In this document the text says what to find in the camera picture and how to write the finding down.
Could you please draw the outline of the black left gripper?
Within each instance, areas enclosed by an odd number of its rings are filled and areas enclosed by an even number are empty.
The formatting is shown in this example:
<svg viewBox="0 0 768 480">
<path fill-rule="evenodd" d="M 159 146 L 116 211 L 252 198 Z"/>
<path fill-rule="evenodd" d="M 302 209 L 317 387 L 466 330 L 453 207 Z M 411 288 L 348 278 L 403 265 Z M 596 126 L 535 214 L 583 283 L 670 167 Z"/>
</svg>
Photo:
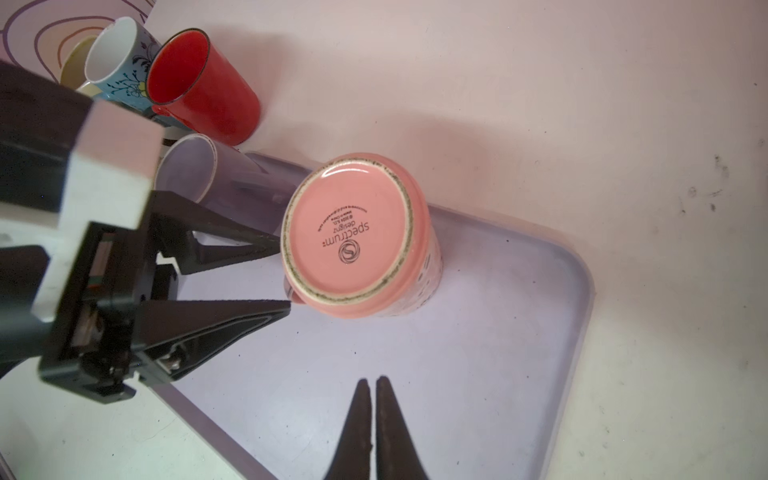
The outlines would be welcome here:
<svg viewBox="0 0 768 480">
<path fill-rule="evenodd" d="M 156 257 L 191 275 L 280 253 L 278 236 L 169 191 L 136 229 L 92 222 L 41 357 L 41 380 L 101 404 L 168 384 L 291 312 L 287 300 L 155 300 Z"/>
</svg>

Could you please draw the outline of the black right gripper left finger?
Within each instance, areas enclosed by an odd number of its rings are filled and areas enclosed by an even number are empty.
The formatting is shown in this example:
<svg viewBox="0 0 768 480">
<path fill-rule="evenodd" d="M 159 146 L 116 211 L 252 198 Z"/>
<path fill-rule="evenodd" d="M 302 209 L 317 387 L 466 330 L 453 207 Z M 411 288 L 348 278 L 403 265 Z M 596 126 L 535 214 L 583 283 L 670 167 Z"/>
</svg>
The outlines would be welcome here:
<svg viewBox="0 0 768 480">
<path fill-rule="evenodd" d="M 372 401 L 366 379 L 358 381 L 325 480 L 371 477 Z"/>
</svg>

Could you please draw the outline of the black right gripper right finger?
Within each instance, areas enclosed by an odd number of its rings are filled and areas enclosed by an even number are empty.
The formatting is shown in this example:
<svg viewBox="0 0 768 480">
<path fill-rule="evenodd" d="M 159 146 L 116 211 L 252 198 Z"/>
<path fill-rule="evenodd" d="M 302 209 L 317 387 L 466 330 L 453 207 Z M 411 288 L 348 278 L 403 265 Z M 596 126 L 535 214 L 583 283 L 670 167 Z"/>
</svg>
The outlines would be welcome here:
<svg viewBox="0 0 768 480">
<path fill-rule="evenodd" d="M 375 398 L 377 479 L 428 480 L 388 377 L 377 379 Z"/>
</svg>

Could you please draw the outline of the purple mug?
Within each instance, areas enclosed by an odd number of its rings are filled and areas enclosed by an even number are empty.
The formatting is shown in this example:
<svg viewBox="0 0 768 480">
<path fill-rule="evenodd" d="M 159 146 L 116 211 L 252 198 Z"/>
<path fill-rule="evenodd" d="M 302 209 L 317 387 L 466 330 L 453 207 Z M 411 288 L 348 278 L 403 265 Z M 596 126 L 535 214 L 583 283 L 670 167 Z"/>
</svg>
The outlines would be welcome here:
<svg viewBox="0 0 768 480">
<path fill-rule="evenodd" d="M 296 185 L 255 154 L 191 134 L 165 153 L 154 188 L 176 193 L 242 225 L 277 234 Z"/>
</svg>

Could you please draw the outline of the pink patterned mug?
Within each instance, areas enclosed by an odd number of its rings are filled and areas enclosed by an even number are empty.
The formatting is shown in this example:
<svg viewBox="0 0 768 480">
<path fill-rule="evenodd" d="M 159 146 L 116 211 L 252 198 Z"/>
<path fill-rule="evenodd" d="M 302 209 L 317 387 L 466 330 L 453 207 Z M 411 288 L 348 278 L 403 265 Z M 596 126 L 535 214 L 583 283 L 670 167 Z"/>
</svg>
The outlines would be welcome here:
<svg viewBox="0 0 768 480">
<path fill-rule="evenodd" d="M 442 278 L 418 182 L 373 153 L 346 154 L 310 173 L 288 203 L 280 241 L 288 299 L 336 318 L 411 313 Z"/>
</svg>

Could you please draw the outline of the red mug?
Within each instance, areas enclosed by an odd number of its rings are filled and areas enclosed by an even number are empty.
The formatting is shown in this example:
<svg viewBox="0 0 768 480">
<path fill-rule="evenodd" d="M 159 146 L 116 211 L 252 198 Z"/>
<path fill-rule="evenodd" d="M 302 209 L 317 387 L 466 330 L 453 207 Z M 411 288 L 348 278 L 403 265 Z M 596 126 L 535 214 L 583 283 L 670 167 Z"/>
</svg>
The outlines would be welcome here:
<svg viewBox="0 0 768 480">
<path fill-rule="evenodd" d="M 258 96 L 198 28 L 180 31 L 162 46 L 146 88 L 154 113 L 229 146 L 248 140 L 260 123 Z"/>
</svg>

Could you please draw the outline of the blue flowered mug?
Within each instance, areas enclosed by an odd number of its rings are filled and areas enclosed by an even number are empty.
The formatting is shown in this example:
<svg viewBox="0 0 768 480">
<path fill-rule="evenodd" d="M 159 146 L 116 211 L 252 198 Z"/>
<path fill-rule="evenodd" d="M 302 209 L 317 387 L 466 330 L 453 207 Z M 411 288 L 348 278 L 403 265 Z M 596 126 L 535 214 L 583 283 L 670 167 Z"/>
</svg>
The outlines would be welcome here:
<svg viewBox="0 0 768 480">
<path fill-rule="evenodd" d="M 133 18 L 118 18 L 92 44 L 84 66 L 86 80 L 111 100 L 139 112 L 150 109 L 147 79 L 160 47 Z"/>
</svg>

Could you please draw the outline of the beige speckled mug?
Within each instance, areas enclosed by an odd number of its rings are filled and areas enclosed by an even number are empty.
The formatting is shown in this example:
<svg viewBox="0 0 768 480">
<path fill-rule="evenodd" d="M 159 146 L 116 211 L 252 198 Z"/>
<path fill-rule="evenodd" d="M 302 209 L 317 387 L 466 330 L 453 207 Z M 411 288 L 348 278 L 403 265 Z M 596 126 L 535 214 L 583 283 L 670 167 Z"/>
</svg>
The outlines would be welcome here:
<svg viewBox="0 0 768 480">
<path fill-rule="evenodd" d="M 59 83 L 90 98 L 101 94 L 101 90 L 86 79 L 85 63 L 96 36 L 80 41 L 65 60 L 60 73 Z"/>
</svg>

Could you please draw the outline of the lavender plastic tray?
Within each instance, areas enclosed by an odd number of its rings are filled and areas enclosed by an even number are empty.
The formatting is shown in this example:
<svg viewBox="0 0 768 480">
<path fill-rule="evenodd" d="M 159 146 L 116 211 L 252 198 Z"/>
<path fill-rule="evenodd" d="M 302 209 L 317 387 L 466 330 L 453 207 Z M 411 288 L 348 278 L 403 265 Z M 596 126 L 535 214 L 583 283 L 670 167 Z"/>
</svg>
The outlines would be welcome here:
<svg viewBox="0 0 768 480">
<path fill-rule="evenodd" d="M 541 479 L 588 324 L 571 251 L 439 208 L 444 270 L 415 312 L 304 305 L 155 392 L 248 479 L 320 479 L 359 380 L 390 379 L 432 479 Z"/>
</svg>

